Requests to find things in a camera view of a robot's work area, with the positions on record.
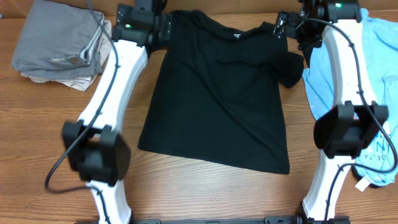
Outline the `black t-shirt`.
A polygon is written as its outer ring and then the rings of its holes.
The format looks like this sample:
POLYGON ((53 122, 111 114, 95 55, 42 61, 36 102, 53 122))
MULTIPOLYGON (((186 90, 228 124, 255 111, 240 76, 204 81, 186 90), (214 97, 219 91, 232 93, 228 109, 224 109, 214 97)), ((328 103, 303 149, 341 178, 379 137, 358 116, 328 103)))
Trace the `black t-shirt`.
POLYGON ((273 31, 267 22, 242 31, 201 11, 173 11, 139 149, 288 174, 279 88, 299 82, 304 59, 273 31))

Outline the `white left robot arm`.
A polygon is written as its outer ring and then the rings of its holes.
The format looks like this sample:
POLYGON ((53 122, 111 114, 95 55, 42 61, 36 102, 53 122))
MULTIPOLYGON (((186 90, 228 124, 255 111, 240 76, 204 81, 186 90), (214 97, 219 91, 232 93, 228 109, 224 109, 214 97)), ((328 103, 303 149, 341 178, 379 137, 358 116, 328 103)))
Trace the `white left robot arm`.
POLYGON ((65 122, 62 138, 72 170, 91 190, 98 223, 133 223, 124 189, 131 150, 121 136, 124 114, 149 55, 169 40, 166 1, 119 4, 109 41, 111 51, 98 86, 76 122, 65 122))

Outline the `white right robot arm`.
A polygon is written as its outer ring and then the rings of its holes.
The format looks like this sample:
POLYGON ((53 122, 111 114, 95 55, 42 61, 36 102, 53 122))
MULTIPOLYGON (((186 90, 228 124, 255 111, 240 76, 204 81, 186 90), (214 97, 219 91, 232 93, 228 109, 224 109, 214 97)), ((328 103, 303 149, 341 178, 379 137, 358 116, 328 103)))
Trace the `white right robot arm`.
POLYGON ((357 1, 302 1, 299 12, 280 11, 274 35, 297 40, 306 62, 325 45, 330 58, 334 99, 318 119, 313 138, 318 165, 308 194, 292 216, 268 216, 265 223, 349 223, 335 206, 351 167, 377 133, 387 136, 389 112, 376 102, 363 52, 363 24, 357 1))

